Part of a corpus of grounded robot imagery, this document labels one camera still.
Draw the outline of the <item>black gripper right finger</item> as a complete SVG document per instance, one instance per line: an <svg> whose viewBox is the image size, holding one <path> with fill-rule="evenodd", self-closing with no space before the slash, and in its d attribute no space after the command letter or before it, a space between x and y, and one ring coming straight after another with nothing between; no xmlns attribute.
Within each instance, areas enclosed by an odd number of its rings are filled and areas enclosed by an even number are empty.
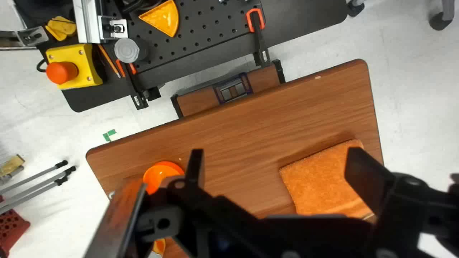
<svg viewBox="0 0 459 258"><path fill-rule="evenodd" d="M362 148L348 151L346 183L378 214L393 187L396 177Z"/></svg>

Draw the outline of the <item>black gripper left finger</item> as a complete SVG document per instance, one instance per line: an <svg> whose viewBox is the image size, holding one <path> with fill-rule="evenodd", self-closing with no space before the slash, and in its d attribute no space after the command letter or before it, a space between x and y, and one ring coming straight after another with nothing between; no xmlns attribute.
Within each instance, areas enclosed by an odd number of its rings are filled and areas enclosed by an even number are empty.
<svg viewBox="0 0 459 258"><path fill-rule="evenodd" d="M193 150L188 161L187 186L193 190L201 190L206 183L206 154L203 150Z"/></svg>

